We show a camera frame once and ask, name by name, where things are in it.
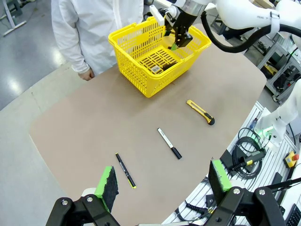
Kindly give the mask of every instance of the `yellow basket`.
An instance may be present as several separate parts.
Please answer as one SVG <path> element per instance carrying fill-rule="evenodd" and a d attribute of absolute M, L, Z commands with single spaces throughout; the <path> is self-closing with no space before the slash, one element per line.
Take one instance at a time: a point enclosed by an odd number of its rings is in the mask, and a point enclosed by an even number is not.
<path fill-rule="evenodd" d="M 140 24 L 131 24 L 109 35 L 120 72 L 146 97 L 151 97 L 185 71 L 199 54 L 210 46 L 210 39 L 194 26 L 189 33 L 193 40 L 184 48 L 171 51 L 162 46 L 165 26 L 154 17 Z M 164 65 L 177 62 L 163 71 Z"/>

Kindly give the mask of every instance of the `black marker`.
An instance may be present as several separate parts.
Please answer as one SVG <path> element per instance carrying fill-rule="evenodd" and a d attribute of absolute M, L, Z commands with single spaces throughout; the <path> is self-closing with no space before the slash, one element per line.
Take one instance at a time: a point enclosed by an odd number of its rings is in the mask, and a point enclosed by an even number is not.
<path fill-rule="evenodd" d="M 136 185 L 135 185 L 133 179 L 131 178 L 129 172 L 127 171 L 126 166 L 124 165 L 123 161 L 121 160 L 121 157 L 119 156 L 118 153 L 115 153 L 115 155 L 116 155 L 116 157 L 117 157 L 117 159 L 119 161 L 119 164 L 121 165 L 124 173 L 126 174 L 128 182 L 130 183 L 130 185 L 132 186 L 132 188 L 136 188 Z"/>
<path fill-rule="evenodd" d="M 181 154 L 178 152 L 178 150 L 171 144 L 171 142 L 169 141 L 169 139 L 165 136 L 165 134 L 163 133 L 163 131 L 158 128 L 158 132 L 159 134 L 163 137 L 163 139 L 165 140 L 165 142 L 167 143 L 167 145 L 170 147 L 170 149 L 173 151 L 173 153 L 175 154 L 175 156 L 177 156 L 178 159 L 182 158 Z"/>

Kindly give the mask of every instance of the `keyboard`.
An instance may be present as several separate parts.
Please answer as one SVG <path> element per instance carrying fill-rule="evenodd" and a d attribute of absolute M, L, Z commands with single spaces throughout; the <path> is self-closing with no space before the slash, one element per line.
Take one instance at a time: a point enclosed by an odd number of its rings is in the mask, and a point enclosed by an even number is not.
<path fill-rule="evenodd" d="M 294 204 L 289 212 L 285 222 L 287 226 L 297 226 L 301 219 L 301 211 L 299 208 Z"/>

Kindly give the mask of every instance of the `yellow box cutter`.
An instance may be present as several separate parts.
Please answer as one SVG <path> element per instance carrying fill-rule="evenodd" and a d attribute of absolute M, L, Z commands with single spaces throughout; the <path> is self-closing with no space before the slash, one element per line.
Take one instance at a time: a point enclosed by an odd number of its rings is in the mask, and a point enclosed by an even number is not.
<path fill-rule="evenodd" d="M 209 125 L 213 125 L 215 123 L 214 117 L 209 115 L 204 109 L 194 103 L 192 100 L 188 100 L 186 102 L 190 107 L 196 110 L 200 115 L 202 115 L 208 122 Z"/>

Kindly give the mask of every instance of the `tag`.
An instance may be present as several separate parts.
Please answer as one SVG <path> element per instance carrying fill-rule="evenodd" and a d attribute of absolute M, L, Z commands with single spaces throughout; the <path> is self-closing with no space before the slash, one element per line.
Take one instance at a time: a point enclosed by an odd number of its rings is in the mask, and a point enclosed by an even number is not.
<path fill-rule="evenodd" d="M 152 70 L 152 72 L 156 73 L 157 71 L 161 70 L 161 68 L 158 65 L 156 65 L 156 66 L 152 67 L 151 70 Z"/>

